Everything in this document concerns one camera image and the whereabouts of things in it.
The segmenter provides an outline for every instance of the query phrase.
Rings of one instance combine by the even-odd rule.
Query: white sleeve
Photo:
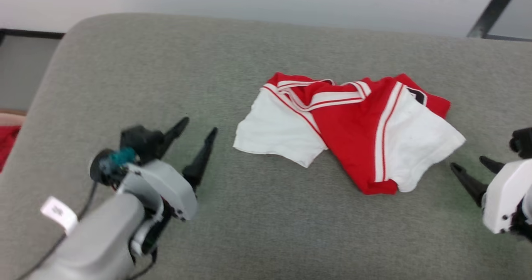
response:
[[[386,176],[401,192],[415,189],[425,171],[466,139],[447,121],[401,91],[385,129]]]
[[[307,168],[327,146],[304,116],[261,89],[251,112],[238,123],[233,147],[247,153],[281,155]]]

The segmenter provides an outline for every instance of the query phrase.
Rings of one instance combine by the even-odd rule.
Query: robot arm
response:
[[[511,232],[532,242],[532,128],[513,132],[510,147],[524,160],[504,164],[480,157],[480,162],[496,173],[490,185],[473,178],[456,163],[451,163],[451,170],[483,209],[484,225],[491,232]]]
[[[126,279],[135,261],[152,255],[171,218],[188,221],[197,211],[195,191],[211,154],[214,128],[183,175],[161,161],[186,127],[182,119],[166,134],[135,126],[122,132],[120,150],[103,150],[90,176],[116,195],[76,225],[31,280]]]

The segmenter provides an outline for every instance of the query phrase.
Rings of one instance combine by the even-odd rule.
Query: teal connector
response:
[[[133,148],[130,147],[121,149],[120,151],[110,155],[111,161],[118,167],[124,166],[128,162],[134,162],[135,157],[137,157],[137,154]]]

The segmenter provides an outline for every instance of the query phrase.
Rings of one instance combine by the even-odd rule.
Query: black cable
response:
[[[78,219],[80,221],[85,216],[85,214],[89,210],[89,207],[91,206],[91,203],[93,202],[94,193],[96,192],[96,187],[98,187],[98,183],[94,182],[93,187],[91,188],[91,192],[89,193],[87,202],[85,202],[85,206],[82,208],[82,210],[78,214]],[[52,246],[52,248],[50,248],[50,250],[48,250],[48,252],[46,252],[46,254],[43,257],[41,257],[41,259],[37,263],[35,263],[35,265],[32,266],[31,269],[28,269],[24,274],[22,274],[15,280],[22,280],[28,277],[32,272],[35,272],[36,269],[40,268],[41,265],[46,261],[46,259],[48,259],[48,257],[50,257],[50,255],[54,253],[55,249],[59,247],[59,245],[61,244],[61,242],[64,241],[65,238],[67,238],[67,235],[63,233],[61,237],[57,240],[57,242],[55,242],[55,244]]]
[[[153,266],[155,265],[156,261],[157,261],[157,248],[155,248],[155,250],[153,250],[153,252],[152,252],[152,263],[150,263],[145,269],[143,269],[142,271],[138,272],[137,274],[134,274],[133,276],[131,276],[127,280],[135,280],[135,279],[139,278],[140,276],[143,276],[144,274],[148,273],[148,271],[151,268],[153,268]]]

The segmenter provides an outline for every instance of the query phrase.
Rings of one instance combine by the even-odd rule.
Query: gray couch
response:
[[[146,279],[525,279],[532,244],[493,235],[448,168],[485,179],[477,158],[511,161],[507,142],[532,125],[532,45],[169,15],[84,20],[59,44],[0,182],[0,278],[46,252],[61,229],[39,213],[48,195],[85,202],[91,158],[122,128],[191,122],[165,160],[190,162],[220,129],[198,190],[173,221]],[[236,125],[276,71],[340,83],[405,72],[452,102],[467,138],[417,189],[363,195],[329,152],[311,167],[232,148]],[[100,187],[95,204],[112,191]]]

